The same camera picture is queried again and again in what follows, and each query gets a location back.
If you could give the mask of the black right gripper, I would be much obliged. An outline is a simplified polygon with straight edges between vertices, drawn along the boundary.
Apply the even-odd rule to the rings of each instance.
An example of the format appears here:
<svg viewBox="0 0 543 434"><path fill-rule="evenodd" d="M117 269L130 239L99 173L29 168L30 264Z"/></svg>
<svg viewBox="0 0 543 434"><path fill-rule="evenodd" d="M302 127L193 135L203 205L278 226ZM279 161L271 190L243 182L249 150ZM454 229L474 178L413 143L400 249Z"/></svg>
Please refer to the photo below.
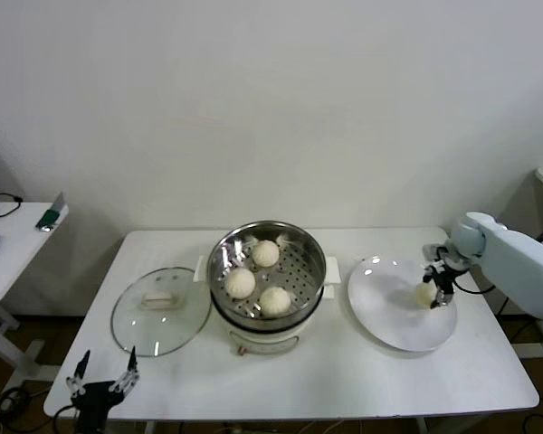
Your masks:
<svg viewBox="0 0 543 434"><path fill-rule="evenodd" d="M424 269L423 283L434 280L438 290L430 304L431 309L448 306L453 300L453 283L462 274L458 269L453 269L439 260Z"/></svg>

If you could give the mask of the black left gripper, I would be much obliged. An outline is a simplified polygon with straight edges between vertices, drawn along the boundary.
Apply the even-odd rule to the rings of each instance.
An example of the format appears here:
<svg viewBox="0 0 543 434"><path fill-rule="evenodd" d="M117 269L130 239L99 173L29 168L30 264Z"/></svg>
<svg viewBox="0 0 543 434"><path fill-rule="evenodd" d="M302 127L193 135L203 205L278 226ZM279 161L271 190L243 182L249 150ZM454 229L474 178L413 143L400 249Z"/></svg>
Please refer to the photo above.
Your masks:
<svg viewBox="0 0 543 434"><path fill-rule="evenodd" d="M137 384L140 373L133 346L127 370L115 382L93 382L84 385L83 378L90 359L87 350L77 363L73 376L66 378L71 393L71 403L79 412L75 432L82 434L104 433L110 410L121 404Z"/></svg>

